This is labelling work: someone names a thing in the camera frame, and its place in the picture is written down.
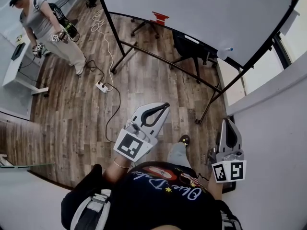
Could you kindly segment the red whiteboard eraser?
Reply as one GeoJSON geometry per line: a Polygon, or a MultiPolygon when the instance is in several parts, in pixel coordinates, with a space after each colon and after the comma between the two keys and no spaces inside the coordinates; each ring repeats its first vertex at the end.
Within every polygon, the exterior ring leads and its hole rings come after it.
{"type": "Polygon", "coordinates": [[[169,16],[157,13],[153,11],[153,14],[155,16],[155,20],[151,20],[151,22],[157,23],[159,25],[165,25],[165,21],[169,19],[169,16]]]}

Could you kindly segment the white rectangular eraser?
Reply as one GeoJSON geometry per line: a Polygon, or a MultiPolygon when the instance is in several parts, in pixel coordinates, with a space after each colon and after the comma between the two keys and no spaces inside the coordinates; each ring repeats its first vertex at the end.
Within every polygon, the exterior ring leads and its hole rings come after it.
{"type": "Polygon", "coordinates": [[[187,40],[190,40],[190,41],[192,41],[192,42],[194,42],[194,43],[196,43],[196,44],[199,44],[199,43],[200,43],[199,41],[197,41],[196,39],[194,39],[194,38],[192,38],[192,37],[190,37],[190,36],[184,35],[184,37],[185,37],[187,40]]]}

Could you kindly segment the person's left forearm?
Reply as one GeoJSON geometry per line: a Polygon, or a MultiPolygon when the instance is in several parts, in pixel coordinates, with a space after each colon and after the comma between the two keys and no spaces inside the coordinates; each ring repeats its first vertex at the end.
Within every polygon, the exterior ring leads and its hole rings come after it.
{"type": "Polygon", "coordinates": [[[116,184],[131,167],[131,160],[122,155],[114,158],[111,164],[103,173],[103,177],[111,184],[116,184]]]}

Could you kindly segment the white standing desk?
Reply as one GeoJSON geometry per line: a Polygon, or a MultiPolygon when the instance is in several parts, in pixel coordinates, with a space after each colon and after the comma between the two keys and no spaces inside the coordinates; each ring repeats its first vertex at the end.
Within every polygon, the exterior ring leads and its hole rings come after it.
{"type": "Polygon", "coordinates": [[[21,79],[20,77],[17,76],[18,70],[20,67],[20,64],[22,63],[22,60],[26,54],[27,49],[30,47],[30,41],[28,39],[25,39],[24,41],[24,46],[23,50],[21,51],[21,54],[19,57],[15,60],[11,60],[10,64],[8,66],[8,69],[6,71],[6,74],[4,76],[4,80],[2,83],[2,86],[6,86],[12,82],[17,82],[24,87],[28,88],[31,90],[32,95],[40,94],[40,93],[45,93],[48,95],[49,87],[44,87],[44,88],[37,88],[36,86],[28,83],[27,81],[21,79]]]}

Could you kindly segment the large white whiteboard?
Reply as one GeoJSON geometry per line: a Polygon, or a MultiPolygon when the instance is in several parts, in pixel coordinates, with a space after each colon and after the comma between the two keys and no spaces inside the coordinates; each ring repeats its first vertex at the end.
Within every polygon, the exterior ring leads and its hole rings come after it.
{"type": "Polygon", "coordinates": [[[155,20],[216,49],[232,47],[229,57],[244,66],[291,12],[292,0],[104,0],[109,12],[155,20]]]}

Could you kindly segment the black office chair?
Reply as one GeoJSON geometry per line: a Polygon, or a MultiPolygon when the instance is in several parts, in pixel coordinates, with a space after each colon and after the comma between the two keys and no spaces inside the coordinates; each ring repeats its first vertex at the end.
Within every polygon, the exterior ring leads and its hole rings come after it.
{"type": "Polygon", "coordinates": [[[174,48],[180,55],[180,58],[174,60],[172,63],[176,64],[178,62],[187,60],[189,58],[193,59],[196,74],[200,77],[200,69],[198,59],[202,59],[203,65],[207,64],[207,61],[212,63],[212,67],[217,67],[217,62],[213,60],[214,55],[212,55],[209,51],[205,50],[203,46],[200,44],[196,44],[192,41],[189,41],[184,37],[184,35],[180,32],[172,32],[174,48]]]}
{"type": "Polygon", "coordinates": [[[159,33],[158,33],[158,31],[157,31],[157,29],[156,29],[156,27],[155,27],[155,25],[153,24],[153,23],[148,23],[148,22],[146,22],[146,21],[143,21],[143,22],[141,22],[137,27],[135,27],[133,30],[132,30],[132,32],[130,33],[130,35],[132,36],[132,37],[134,37],[135,36],[135,33],[139,30],[139,29],[141,29],[142,27],[144,27],[145,25],[150,25],[150,27],[153,29],[153,31],[155,32],[155,38],[156,39],[159,39],[160,38],[160,35],[159,35],[159,33]]]}

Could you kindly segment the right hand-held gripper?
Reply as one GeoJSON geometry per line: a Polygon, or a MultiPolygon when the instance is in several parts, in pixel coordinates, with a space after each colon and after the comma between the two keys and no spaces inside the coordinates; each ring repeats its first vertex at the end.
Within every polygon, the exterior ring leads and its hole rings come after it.
{"type": "Polygon", "coordinates": [[[209,151],[208,165],[211,166],[217,183],[236,182],[245,179],[247,161],[241,150],[242,136],[234,122],[222,121],[220,138],[216,148],[209,151]]]}

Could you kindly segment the person in dark shirt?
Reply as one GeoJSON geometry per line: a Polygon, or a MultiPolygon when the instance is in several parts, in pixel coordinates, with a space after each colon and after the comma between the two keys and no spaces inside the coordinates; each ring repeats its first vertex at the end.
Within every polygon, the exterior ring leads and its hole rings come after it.
{"type": "Polygon", "coordinates": [[[61,203],[61,222],[69,229],[86,198],[111,190],[105,230],[152,230],[172,225],[180,230],[222,230],[221,212],[193,169],[168,162],[144,162],[111,184],[101,165],[68,193],[61,203]]]}

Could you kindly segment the person's right shoe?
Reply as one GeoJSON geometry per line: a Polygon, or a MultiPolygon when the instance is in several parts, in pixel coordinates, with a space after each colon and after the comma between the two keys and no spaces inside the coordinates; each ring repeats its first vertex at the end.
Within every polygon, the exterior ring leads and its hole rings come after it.
{"type": "Polygon", "coordinates": [[[190,144],[190,137],[188,135],[183,135],[180,139],[179,142],[183,143],[185,148],[187,148],[190,144]]]}

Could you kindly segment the black flat device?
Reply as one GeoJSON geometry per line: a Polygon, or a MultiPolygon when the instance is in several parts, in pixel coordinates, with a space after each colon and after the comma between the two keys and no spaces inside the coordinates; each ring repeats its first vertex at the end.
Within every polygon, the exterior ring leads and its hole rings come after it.
{"type": "Polygon", "coordinates": [[[15,51],[11,57],[12,61],[15,61],[21,55],[24,47],[25,47],[25,43],[21,43],[16,46],[15,51]]]}

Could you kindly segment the white power strip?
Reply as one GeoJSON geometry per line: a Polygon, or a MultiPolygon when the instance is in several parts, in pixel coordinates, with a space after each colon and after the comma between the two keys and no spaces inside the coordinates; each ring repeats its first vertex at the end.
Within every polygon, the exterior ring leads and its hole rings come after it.
{"type": "Polygon", "coordinates": [[[108,87],[101,81],[98,81],[95,86],[103,93],[107,93],[109,91],[108,87]]]}

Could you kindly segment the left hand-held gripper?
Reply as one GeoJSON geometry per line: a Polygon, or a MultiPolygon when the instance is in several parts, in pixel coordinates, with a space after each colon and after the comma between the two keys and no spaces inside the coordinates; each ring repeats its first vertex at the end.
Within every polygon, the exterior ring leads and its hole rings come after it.
{"type": "Polygon", "coordinates": [[[137,162],[158,143],[156,136],[170,112],[167,102],[154,102],[140,106],[121,129],[113,150],[132,162],[137,162]],[[152,122],[147,119],[158,116],[152,122]]]}

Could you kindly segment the black framed window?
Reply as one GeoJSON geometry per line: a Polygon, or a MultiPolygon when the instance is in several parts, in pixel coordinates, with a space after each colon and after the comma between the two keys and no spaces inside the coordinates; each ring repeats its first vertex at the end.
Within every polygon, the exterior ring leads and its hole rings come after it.
{"type": "Polygon", "coordinates": [[[283,69],[307,52],[307,0],[298,0],[287,21],[274,37],[273,47],[283,69]]]}

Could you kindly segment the person's right forearm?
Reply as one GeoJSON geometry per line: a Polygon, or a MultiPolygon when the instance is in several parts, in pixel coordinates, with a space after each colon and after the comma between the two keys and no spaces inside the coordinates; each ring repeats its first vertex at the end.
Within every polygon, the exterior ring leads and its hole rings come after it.
{"type": "Polygon", "coordinates": [[[211,177],[208,182],[207,190],[215,200],[222,200],[223,183],[217,183],[215,179],[211,177]]]}

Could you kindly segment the green glass table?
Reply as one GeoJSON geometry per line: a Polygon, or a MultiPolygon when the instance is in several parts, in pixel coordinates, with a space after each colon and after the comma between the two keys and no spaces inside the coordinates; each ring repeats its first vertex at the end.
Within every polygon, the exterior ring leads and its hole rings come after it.
{"type": "Polygon", "coordinates": [[[49,165],[54,165],[54,163],[43,163],[43,164],[35,164],[35,165],[0,165],[0,170],[4,170],[4,169],[13,169],[13,170],[27,169],[27,170],[30,170],[32,167],[41,167],[41,166],[49,166],[49,165]]]}

